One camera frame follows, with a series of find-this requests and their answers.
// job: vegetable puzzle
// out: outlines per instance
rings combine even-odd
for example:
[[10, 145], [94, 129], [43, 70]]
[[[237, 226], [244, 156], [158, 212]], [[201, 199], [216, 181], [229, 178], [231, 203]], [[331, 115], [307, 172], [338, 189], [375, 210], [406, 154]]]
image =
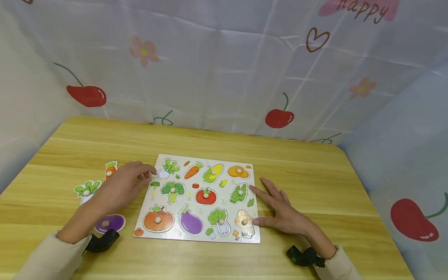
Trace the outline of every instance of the vegetable puzzle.
[[251, 164], [160, 154], [134, 237], [260, 243]]

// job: broccoli illustration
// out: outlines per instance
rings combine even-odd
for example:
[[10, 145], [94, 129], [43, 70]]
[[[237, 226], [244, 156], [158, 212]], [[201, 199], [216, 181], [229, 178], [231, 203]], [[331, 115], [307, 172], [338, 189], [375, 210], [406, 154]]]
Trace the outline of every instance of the broccoli illustration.
[[154, 182], [151, 183], [151, 186], [153, 186], [154, 189], [156, 189], [157, 187], [160, 187], [160, 183], [157, 182], [157, 181], [154, 181]]
[[185, 187], [182, 183], [168, 182], [162, 188], [162, 194], [168, 196], [169, 204], [176, 204], [176, 199], [185, 194]]
[[211, 239], [215, 239], [216, 235], [213, 233], [213, 229], [209, 228], [205, 231], [205, 235], [210, 236]]

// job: sleeve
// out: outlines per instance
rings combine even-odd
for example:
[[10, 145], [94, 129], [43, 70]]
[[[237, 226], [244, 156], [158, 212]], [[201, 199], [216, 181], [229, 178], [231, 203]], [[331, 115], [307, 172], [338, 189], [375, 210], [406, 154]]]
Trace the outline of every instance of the sleeve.
[[333, 258], [325, 261], [325, 267], [314, 267], [321, 280], [362, 280], [342, 246], [336, 246]]
[[57, 239], [56, 234], [53, 232], [39, 244], [13, 280], [65, 280], [73, 274], [81, 264], [91, 235], [69, 244]]

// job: pumpkin illustration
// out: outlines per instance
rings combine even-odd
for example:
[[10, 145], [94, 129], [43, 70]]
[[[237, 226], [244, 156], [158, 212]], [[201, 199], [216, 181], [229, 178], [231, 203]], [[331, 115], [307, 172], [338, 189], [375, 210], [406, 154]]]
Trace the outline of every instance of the pumpkin illustration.
[[164, 211], [165, 206], [155, 205], [151, 208], [152, 211], [148, 212], [143, 219], [143, 226], [156, 233], [162, 233], [170, 230], [174, 224], [174, 216], [171, 212]]

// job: black wrist device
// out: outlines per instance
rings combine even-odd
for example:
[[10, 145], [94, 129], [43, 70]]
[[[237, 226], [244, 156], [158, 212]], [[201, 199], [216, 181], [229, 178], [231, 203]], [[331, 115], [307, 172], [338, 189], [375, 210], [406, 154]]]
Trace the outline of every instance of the black wrist device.
[[325, 267], [325, 259], [318, 257], [316, 251], [314, 251], [312, 247], [306, 249], [302, 253], [299, 249], [297, 249], [296, 246], [293, 245], [286, 252], [286, 255], [291, 260], [291, 262], [301, 267], [307, 267], [310, 265]]

